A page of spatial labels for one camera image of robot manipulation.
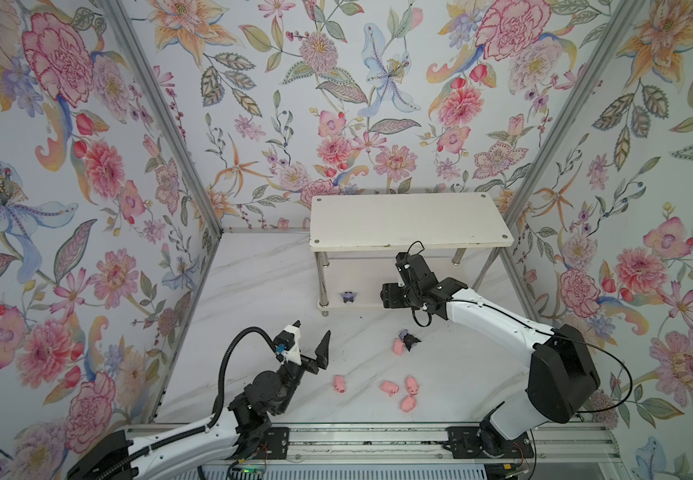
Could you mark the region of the white two-tier shelf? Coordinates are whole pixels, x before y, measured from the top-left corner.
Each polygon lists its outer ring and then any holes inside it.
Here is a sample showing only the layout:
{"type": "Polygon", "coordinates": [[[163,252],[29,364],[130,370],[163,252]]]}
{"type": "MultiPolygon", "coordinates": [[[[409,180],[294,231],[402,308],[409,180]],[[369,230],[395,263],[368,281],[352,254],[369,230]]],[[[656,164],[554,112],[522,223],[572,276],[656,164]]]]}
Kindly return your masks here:
{"type": "Polygon", "coordinates": [[[318,272],[318,308],[380,309],[384,283],[399,279],[398,252],[451,251],[432,258],[439,274],[464,280],[468,250],[507,247],[513,237],[486,193],[316,196],[310,211],[310,250],[318,272]],[[342,292],[356,294],[344,304],[342,292]]]}

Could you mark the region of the black purple figurine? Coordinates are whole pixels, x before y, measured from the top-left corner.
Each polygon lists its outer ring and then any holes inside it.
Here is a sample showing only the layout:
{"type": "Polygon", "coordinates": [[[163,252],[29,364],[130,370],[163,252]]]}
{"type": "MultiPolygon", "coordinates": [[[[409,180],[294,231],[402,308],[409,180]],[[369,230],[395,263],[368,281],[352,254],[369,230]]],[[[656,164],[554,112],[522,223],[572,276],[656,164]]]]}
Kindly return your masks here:
{"type": "Polygon", "coordinates": [[[408,330],[401,330],[398,339],[407,351],[411,351],[414,346],[420,344],[421,340],[412,335],[408,330]]]}
{"type": "Polygon", "coordinates": [[[344,304],[353,303],[356,298],[356,294],[351,291],[342,292],[342,301],[344,304]]]}

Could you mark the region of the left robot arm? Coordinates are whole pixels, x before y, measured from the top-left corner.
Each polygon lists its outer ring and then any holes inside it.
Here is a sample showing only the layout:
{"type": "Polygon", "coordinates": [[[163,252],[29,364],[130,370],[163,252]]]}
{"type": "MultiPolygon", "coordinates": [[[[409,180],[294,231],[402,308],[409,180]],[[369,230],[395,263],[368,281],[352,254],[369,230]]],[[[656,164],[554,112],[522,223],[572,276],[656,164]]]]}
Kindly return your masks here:
{"type": "Polygon", "coordinates": [[[218,395],[210,416],[166,432],[130,437],[118,430],[100,440],[66,477],[68,479],[170,479],[212,460],[238,465],[252,459],[276,430],[272,417],[290,406],[304,375],[316,375],[330,364],[330,338],[326,332],[314,356],[300,351],[300,322],[286,326],[276,337],[260,327],[246,327],[228,345],[218,370],[218,395]],[[226,399],[226,373],[230,358],[242,340],[260,336],[280,367],[256,375],[244,390],[226,399]]]}

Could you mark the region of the aluminium corner post right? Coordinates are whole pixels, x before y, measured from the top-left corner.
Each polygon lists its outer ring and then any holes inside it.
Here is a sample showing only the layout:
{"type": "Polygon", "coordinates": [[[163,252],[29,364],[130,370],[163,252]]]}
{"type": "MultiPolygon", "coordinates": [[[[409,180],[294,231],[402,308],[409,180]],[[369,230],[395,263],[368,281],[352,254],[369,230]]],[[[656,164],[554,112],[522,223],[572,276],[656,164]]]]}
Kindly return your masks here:
{"type": "Polygon", "coordinates": [[[516,226],[517,218],[526,206],[531,192],[546,170],[548,163],[552,160],[557,148],[562,144],[565,134],[572,128],[572,124],[580,114],[584,103],[591,97],[600,75],[614,58],[616,48],[628,34],[644,4],[644,1],[620,1],[618,3],[602,32],[600,40],[596,42],[584,74],[580,76],[576,86],[571,90],[570,96],[559,110],[554,126],[549,130],[544,144],[538,149],[536,158],[531,162],[520,188],[516,191],[508,210],[504,214],[503,219],[509,229],[516,226]]]}

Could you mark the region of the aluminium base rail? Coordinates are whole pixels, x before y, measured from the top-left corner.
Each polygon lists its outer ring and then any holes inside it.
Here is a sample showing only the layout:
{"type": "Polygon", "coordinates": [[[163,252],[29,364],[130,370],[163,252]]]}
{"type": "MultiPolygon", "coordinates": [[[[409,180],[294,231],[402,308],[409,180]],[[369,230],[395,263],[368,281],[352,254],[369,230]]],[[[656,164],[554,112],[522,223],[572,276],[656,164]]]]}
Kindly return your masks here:
{"type": "Polygon", "coordinates": [[[546,423],[498,454],[486,453],[474,423],[278,423],[252,449],[260,460],[316,463],[611,463],[618,445],[601,424],[546,423]]]}

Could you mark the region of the pink pig toy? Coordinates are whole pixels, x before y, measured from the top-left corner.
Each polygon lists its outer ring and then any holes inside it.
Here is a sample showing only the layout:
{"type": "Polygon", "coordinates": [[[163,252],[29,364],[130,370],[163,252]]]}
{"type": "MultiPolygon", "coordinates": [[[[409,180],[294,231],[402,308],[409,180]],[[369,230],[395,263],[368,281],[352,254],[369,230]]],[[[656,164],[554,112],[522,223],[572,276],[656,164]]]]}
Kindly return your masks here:
{"type": "Polygon", "coordinates": [[[407,376],[405,380],[406,391],[410,396],[416,396],[419,391],[419,384],[413,376],[407,376]]]}
{"type": "Polygon", "coordinates": [[[402,399],[402,402],[400,402],[400,409],[405,413],[409,413],[416,408],[416,405],[416,398],[412,395],[408,395],[402,399]]]}
{"type": "Polygon", "coordinates": [[[346,380],[344,379],[344,376],[334,376],[334,390],[336,390],[338,393],[346,392],[346,380]]]}
{"type": "Polygon", "coordinates": [[[397,356],[402,356],[402,354],[404,352],[404,343],[399,338],[394,340],[394,344],[392,346],[392,352],[397,356]]]}
{"type": "Polygon", "coordinates": [[[382,392],[386,393],[389,397],[398,394],[399,386],[391,381],[384,381],[379,388],[382,392]]]}

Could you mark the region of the aluminium corner post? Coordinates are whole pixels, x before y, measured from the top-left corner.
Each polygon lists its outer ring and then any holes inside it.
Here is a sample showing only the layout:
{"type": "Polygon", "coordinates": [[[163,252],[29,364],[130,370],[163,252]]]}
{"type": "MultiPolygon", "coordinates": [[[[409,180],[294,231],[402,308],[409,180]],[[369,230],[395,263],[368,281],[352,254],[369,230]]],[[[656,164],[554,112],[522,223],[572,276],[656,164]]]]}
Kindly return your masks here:
{"type": "Polygon", "coordinates": [[[142,44],[140,44],[140,40],[138,40],[138,36],[134,32],[134,26],[132,26],[132,20],[128,16],[128,12],[124,9],[121,1],[100,0],[100,8],[102,8],[106,20],[112,26],[116,40],[120,42],[122,50],[130,56],[132,71],[136,76],[136,80],[140,82],[140,88],[144,92],[144,97],[152,106],[152,116],[156,120],[156,125],[162,130],[162,135],[166,138],[168,146],[174,152],[176,163],[182,168],[182,173],[186,176],[186,184],[188,184],[192,194],[194,194],[194,200],[198,204],[202,219],[206,222],[208,230],[216,238],[222,238],[220,220],[214,213],[214,208],[208,199],[208,192],[206,192],[206,188],[202,184],[202,180],[200,180],[198,170],[196,170],[192,156],[188,151],[188,146],[184,141],[184,136],[178,130],[178,124],[172,117],[172,114],[170,114],[166,96],[162,93],[160,84],[158,84],[158,80],[156,80],[154,75],[154,70],[146,57],[146,52],[142,49],[142,44]]]}
{"type": "Polygon", "coordinates": [[[509,229],[516,226],[517,218],[526,206],[531,192],[546,170],[548,163],[552,160],[557,148],[562,144],[565,134],[572,128],[572,124],[580,114],[584,103],[591,97],[600,75],[614,58],[616,48],[628,34],[644,4],[644,1],[620,1],[618,3],[602,32],[600,40],[596,42],[584,74],[580,76],[576,86],[571,90],[570,96],[559,110],[554,126],[549,130],[544,144],[538,149],[536,158],[531,162],[520,188],[516,191],[508,210],[504,214],[503,219],[509,229]]]}

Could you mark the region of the aluminium corner post left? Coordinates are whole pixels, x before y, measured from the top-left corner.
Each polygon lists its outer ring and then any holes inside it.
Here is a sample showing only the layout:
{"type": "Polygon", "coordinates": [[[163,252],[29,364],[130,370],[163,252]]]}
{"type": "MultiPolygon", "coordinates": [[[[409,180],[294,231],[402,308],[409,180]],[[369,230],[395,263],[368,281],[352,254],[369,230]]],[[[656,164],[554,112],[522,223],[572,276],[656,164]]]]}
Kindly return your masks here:
{"type": "Polygon", "coordinates": [[[216,238],[222,238],[220,220],[214,213],[214,208],[208,199],[208,192],[206,192],[206,188],[202,184],[202,180],[200,180],[198,170],[196,170],[192,156],[188,151],[188,146],[184,141],[184,136],[178,130],[178,124],[172,117],[172,114],[170,114],[166,96],[162,93],[160,84],[158,84],[158,80],[156,80],[154,75],[154,70],[146,57],[146,52],[142,49],[142,44],[140,44],[140,40],[138,40],[138,36],[134,32],[134,26],[132,26],[132,20],[128,16],[128,12],[124,9],[121,1],[100,0],[100,8],[102,8],[106,20],[112,26],[116,40],[120,42],[122,50],[130,56],[132,71],[136,76],[136,80],[140,82],[140,88],[144,92],[144,97],[152,106],[152,116],[156,120],[156,125],[162,130],[162,135],[166,138],[168,146],[174,152],[176,163],[182,168],[182,173],[186,176],[186,184],[188,184],[192,194],[194,194],[194,200],[198,204],[202,219],[206,222],[208,230],[216,238]]]}

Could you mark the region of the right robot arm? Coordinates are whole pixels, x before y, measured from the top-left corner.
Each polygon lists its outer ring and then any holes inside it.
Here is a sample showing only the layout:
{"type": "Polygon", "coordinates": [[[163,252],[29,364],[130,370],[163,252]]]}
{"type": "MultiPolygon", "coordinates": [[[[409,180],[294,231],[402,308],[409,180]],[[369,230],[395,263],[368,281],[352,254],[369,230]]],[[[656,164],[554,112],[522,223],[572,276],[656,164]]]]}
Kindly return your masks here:
{"type": "Polygon", "coordinates": [[[508,397],[478,425],[483,444],[498,448],[546,423],[566,424],[598,390],[589,346],[572,326],[552,328],[485,299],[455,278],[437,279],[421,254],[395,258],[399,281],[386,283],[386,309],[408,309],[467,327],[504,348],[528,368],[522,392],[508,397]]]}

